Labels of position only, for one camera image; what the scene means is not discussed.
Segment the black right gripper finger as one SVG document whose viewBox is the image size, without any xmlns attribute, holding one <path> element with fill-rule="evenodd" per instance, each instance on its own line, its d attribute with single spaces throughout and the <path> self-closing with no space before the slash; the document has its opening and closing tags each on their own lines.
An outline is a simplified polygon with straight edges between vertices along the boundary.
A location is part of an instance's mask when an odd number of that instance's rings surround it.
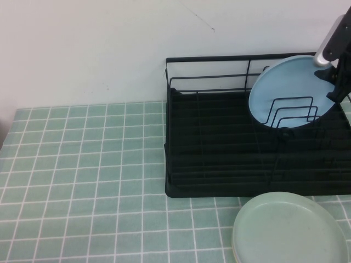
<svg viewBox="0 0 351 263">
<path fill-rule="evenodd" d="M 327 81 L 327 82 L 335 82 L 336 81 L 336 69 L 335 68 L 327 68 L 325 70 L 317 70 L 314 72 L 314 75 L 323 81 Z"/>
<path fill-rule="evenodd" d="M 334 85 L 334 90 L 327 97 L 335 103 L 342 102 L 350 93 L 350 63 L 339 61 L 337 67 L 330 67 L 329 80 Z"/>
</svg>

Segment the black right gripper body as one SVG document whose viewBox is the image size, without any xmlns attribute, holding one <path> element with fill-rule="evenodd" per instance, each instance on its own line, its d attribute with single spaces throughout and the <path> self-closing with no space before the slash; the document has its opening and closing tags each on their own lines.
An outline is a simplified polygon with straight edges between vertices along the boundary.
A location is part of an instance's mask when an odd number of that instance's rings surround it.
<svg viewBox="0 0 351 263">
<path fill-rule="evenodd" d="M 331 36 L 326 45 L 326 61 L 339 60 L 350 45 L 350 8 L 337 18 L 331 29 Z"/>
</svg>

